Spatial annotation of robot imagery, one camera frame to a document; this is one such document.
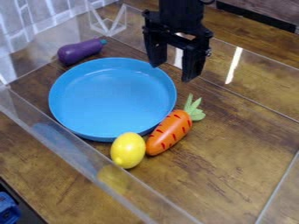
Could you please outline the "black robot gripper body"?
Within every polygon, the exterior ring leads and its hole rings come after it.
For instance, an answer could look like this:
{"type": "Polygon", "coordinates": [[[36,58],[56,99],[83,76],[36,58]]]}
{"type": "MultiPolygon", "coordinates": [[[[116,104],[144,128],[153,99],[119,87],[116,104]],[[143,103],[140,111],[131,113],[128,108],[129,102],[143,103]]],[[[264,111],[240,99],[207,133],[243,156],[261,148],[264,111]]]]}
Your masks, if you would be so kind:
{"type": "Polygon", "coordinates": [[[159,0],[159,10],[144,10],[144,31],[160,32],[167,45],[209,48],[212,32],[201,23],[204,6],[213,0],[159,0]]]}

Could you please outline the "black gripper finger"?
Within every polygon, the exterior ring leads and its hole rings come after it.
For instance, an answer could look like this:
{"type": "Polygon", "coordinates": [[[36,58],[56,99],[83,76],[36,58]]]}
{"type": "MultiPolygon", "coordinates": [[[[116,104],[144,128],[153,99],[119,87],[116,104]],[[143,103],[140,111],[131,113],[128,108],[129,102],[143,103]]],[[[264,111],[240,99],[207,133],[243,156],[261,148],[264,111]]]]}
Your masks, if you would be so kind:
{"type": "Polygon", "coordinates": [[[187,45],[181,56],[181,81],[188,82],[200,74],[205,63],[205,58],[211,55],[209,48],[187,45]]]}
{"type": "Polygon", "coordinates": [[[160,32],[144,31],[144,47],[152,67],[167,61],[167,41],[160,32]]]}

